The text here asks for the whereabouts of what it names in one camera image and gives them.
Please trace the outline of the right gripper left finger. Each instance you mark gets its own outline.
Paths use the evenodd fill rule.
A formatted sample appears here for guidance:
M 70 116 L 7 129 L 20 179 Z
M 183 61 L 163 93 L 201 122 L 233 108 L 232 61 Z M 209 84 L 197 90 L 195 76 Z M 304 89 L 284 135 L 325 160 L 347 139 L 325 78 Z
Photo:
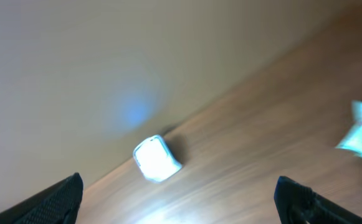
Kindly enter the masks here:
M 75 224 L 83 196 L 79 173 L 0 213 L 0 224 Z

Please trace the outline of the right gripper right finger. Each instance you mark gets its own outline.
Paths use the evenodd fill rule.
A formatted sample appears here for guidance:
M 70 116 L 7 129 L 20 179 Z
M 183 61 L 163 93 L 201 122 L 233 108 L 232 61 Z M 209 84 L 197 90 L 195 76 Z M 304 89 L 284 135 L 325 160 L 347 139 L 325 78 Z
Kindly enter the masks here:
M 362 224 L 362 218 L 299 184 L 280 176 L 274 192 L 282 224 Z

